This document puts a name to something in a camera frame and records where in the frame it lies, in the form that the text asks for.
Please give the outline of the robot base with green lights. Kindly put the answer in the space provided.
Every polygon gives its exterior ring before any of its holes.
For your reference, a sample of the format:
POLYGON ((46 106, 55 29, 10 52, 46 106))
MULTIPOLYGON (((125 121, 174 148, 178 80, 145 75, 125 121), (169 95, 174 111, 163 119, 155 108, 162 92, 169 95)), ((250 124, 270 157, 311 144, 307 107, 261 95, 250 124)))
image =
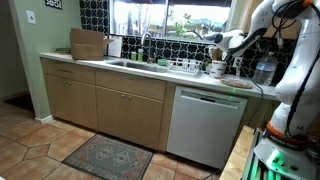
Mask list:
POLYGON ((259 158, 254 149, 261 140, 262 133, 255 131, 241 180, 320 180, 314 152, 285 155, 272 147, 262 150, 259 158))

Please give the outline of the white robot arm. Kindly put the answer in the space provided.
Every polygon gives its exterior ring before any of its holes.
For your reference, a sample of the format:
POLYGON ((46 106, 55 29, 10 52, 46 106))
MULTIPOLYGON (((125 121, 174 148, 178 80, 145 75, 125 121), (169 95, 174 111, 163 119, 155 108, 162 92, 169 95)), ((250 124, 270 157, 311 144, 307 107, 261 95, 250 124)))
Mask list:
POLYGON ((319 7, 319 0, 263 0, 251 15, 247 34, 235 29, 207 38, 227 55, 239 57, 269 27, 280 30, 282 25, 276 20, 292 19, 301 23, 292 60, 275 88, 280 105, 270 120, 272 128, 296 140, 305 137, 319 114, 319 7))

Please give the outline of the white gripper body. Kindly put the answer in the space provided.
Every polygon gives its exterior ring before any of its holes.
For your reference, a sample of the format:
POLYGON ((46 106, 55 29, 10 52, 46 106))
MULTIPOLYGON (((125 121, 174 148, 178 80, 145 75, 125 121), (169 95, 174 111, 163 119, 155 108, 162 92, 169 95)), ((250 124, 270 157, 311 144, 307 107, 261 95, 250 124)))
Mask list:
POLYGON ((215 47, 218 47, 224 52, 240 46, 244 38, 245 34, 241 29, 228 32, 214 32, 204 37, 205 40, 210 41, 215 47))

